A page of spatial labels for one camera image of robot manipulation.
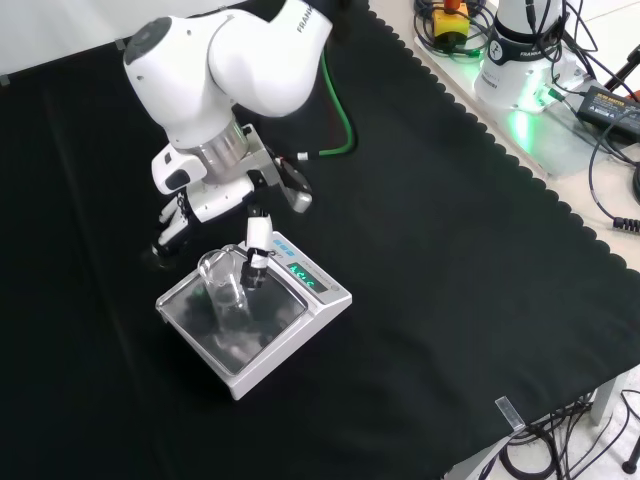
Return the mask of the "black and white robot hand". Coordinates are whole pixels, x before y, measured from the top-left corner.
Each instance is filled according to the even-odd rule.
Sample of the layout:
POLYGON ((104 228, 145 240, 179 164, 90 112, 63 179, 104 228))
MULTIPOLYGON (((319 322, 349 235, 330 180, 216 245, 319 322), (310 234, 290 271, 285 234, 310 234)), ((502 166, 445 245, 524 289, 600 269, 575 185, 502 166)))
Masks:
POLYGON ((208 179, 208 171, 197 156, 168 145, 152 160, 151 170, 158 191, 171 197, 161 210, 161 231, 151 247, 156 262, 162 265, 176 254, 197 227, 246 204, 247 258, 240 283, 247 289, 261 287, 267 275, 273 227, 270 215, 253 203, 252 197, 278 180, 268 151, 263 147, 251 150, 227 177, 208 179))

